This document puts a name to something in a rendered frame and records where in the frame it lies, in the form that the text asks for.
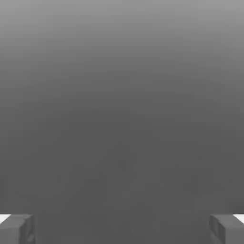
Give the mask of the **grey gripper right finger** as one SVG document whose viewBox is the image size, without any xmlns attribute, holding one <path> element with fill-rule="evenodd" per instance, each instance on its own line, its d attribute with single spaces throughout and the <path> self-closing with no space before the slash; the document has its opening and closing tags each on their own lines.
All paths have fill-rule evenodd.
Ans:
<svg viewBox="0 0 244 244">
<path fill-rule="evenodd" d="M 209 230 L 213 244 L 244 244 L 244 214 L 212 214 Z"/>
</svg>

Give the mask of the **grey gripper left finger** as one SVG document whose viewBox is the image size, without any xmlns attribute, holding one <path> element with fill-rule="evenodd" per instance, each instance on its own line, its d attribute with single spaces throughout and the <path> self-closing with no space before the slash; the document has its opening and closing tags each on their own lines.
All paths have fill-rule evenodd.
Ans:
<svg viewBox="0 0 244 244">
<path fill-rule="evenodd" d="M 0 214 L 0 244 L 36 244 L 32 214 Z"/>
</svg>

